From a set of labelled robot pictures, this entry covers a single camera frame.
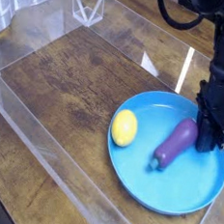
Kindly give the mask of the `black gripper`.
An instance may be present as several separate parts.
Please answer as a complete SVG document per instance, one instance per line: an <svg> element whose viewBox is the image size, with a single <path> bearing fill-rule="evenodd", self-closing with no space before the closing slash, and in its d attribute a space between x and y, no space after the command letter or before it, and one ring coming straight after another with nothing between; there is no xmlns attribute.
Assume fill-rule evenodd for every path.
<svg viewBox="0 0 224 224"><path fill-rule="evenodd" d="M197 95L199 128L196 150L211 152L215 147L224 150L224 70L210 64L210 81L202 80Z"/></svg>

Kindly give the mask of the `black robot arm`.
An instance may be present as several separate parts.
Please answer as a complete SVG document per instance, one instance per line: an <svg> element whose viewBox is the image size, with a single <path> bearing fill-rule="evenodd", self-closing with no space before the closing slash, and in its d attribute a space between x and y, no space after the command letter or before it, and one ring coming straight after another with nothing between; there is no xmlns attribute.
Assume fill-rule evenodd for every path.
<svg viewBox="0 0 224 224"><path fill-rule="evenodd" d="M202 17L215 25L210 79L202 80L197 95L198 152L224 149L224 0L190 0Z"/></svg>

